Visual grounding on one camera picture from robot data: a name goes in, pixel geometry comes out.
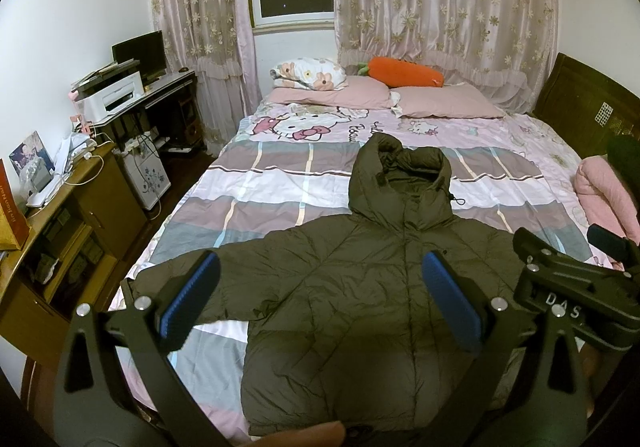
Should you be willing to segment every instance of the metal screw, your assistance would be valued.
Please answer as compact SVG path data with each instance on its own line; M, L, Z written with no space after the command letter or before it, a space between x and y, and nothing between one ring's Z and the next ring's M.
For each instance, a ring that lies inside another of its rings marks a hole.
M81 305L78 305L78 308L76 308L76 314L78 314L79 317L84 317L88 315L89 312L91 312L91 305L86 302L83 302Z
M566 310L559 304L555 304L551 307L551 313L556 317L564 317Z
M504 312L509 307L509 303L502 297L494 297L491 300L491 306L498 312Z
M146 310L151 306L151 298L148 295L141 295L133 302L136 310Z

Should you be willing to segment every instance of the wooden dresser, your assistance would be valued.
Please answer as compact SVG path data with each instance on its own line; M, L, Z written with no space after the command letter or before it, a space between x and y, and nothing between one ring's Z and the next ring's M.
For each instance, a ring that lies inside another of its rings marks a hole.
M112 278L123 277L120 262L147 221L113 148L94 151L104 160L94 180L63 185L44 209L27 214L27 242L0 263L0 335L53 372L75 307L107 301ZM68 182L90 180L101 164L81 159ZM55 262L45 284L33 279L43 257Z

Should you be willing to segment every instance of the wooden headboard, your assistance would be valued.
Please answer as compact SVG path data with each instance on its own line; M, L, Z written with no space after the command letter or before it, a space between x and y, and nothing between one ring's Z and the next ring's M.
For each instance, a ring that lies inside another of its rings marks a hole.
M640 98L563 53L558 54L533 114L555 129L581 158L606 154L614 135L640 140Z

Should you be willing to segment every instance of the hood drawstring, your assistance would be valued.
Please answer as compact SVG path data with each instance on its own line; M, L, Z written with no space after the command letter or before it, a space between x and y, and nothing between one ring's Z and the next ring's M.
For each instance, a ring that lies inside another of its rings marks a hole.
M464 205L466 203L466 200L464 198L456 198L455 196L453 196L451 193L449 193L449 200L453 201L455 200L456 203L460 206Z

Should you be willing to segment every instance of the cabinet door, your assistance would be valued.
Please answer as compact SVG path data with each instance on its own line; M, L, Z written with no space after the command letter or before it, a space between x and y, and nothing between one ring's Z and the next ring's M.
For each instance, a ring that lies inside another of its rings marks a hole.
M42 366L58 369L68 322L17 277L0 303L0 335Z
M105 157L100 174L77 187L74 196L102 246L114 257L123 259L145 226L146 217L113 154Z

